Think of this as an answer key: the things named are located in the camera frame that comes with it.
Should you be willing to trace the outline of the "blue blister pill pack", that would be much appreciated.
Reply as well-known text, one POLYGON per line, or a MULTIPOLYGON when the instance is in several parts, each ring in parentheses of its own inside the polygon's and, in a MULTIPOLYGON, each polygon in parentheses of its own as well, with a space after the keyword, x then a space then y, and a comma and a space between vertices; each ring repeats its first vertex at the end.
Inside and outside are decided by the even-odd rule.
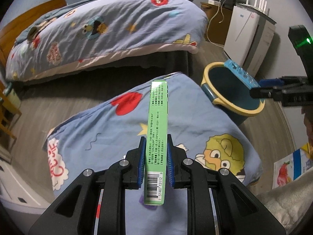
POLYGON ((247 88, 260 88, 258 82, 234 61, 225 61, 224 67, 228 68, 247 88))

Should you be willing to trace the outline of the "white air purifier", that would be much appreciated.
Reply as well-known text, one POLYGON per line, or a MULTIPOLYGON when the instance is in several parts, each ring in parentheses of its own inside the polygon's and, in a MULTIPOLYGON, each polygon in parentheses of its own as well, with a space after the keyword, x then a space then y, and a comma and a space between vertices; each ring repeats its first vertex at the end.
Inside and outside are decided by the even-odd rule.
POLYGON ((224 52, 252 77, 263 63, 276 30, 276 21, 250 5, 233 7, 224 52))

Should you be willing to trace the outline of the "Coltalin medicine box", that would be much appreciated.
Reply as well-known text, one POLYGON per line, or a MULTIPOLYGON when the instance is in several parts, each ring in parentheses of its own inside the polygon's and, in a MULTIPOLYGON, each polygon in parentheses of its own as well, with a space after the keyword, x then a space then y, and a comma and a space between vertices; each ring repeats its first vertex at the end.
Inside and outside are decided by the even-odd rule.
POLYGON ((165 201, 167 171, 168 85, 151 83, 145 152, 144 203, 159 206, 165 201))

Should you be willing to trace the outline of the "yellow teal trash bin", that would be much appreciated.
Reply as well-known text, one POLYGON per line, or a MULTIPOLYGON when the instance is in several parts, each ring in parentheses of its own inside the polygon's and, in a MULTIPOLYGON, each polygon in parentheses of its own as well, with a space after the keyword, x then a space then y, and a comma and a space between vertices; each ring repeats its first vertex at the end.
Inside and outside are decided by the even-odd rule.
POLYGON ((205 67, 201 88, 211 103, 238 126, 247 118, 257 116, 265 107, 265 100, 251 98, 250 89, 224 67, 224 62, 213 62, 205 67))

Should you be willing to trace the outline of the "small white green bin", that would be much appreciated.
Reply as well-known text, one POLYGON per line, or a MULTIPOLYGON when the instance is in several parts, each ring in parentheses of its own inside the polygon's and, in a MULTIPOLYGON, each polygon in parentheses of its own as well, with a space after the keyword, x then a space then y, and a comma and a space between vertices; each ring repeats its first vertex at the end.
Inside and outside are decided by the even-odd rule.
POLYGON ((21 100, 16 94, 12 83, 8 83, 8 85, 3 90, 3 95, 9 99, 9 101, 12 103, 12 105, 14 105, 14 107, 20 108, 21 100))

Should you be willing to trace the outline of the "wooden nightstand right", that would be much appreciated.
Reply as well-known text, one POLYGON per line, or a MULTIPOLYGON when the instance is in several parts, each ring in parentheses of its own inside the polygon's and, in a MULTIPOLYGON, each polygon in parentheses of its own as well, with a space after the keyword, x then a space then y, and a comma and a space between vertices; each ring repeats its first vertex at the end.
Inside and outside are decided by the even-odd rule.
POLYGON ((232 10, 224 7, 219 9, 218 5, 201 2, 201 9, 205 12, 209 22, 204 34, 206 41, 218 45, 226 42, 232 10))

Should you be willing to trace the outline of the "wooden headboard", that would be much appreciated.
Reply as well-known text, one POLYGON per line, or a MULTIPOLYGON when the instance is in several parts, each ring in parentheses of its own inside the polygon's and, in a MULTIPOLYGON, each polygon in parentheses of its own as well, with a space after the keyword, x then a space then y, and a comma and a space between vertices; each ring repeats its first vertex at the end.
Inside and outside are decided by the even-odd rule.
POLYGON ((66 0, 47 1, 28 10, 27 12, 24 12, 8 23, 5 27, 3 27, 0 32, 1 65, 6 67, 6 62, 14 42, 23 30, 25 30, 28 26, 30 26, 47 12, 59 9, 64 6, 66 6, 66 0))

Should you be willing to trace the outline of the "white router with antennas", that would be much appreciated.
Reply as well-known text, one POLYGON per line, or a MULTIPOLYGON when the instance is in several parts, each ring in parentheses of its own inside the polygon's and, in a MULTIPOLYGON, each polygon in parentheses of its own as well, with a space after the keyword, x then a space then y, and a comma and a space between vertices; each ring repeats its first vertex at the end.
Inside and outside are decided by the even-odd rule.
POLYGON ((266 0, 254 0, 254 3, 250 4, 250 0, 246 0, 245 5, 252 7, 261 11, 262 13, 266 13, 267 10, 267 1, 266 0))

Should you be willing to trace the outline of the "strawberry printed carton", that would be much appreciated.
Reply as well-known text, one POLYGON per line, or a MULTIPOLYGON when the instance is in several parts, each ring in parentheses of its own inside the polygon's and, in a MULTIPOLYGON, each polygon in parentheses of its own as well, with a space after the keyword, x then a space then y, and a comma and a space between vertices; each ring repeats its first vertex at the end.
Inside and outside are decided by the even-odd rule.
POLYGON ((285 186, 312 168, 312 146, 306 143, 273 165, 272 188, 285 186))

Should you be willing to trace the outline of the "large bed cartoon duvet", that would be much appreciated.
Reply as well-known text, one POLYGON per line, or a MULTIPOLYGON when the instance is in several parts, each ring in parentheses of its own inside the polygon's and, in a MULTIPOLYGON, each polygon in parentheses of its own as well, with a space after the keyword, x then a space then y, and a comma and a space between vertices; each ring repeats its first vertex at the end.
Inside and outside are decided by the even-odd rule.
POLYGON ((43 14, 14 39, 8 81, 27 82, 155 52, 198 52, 207 26, 194 0, 84 0, 43 14))

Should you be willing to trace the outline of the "wooden side table left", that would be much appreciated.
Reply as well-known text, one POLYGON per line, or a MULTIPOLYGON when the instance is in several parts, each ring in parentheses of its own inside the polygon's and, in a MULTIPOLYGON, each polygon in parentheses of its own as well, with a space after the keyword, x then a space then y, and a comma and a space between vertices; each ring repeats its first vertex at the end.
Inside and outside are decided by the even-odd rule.
POLYGON ((9 99, 3 95, 5 85, 1 81, 1 147, 8 149, 10 141, 15 142, 16 136, 12 133, 12 121, 14 117, 21 116, 20 108, 14 107, 9 99))

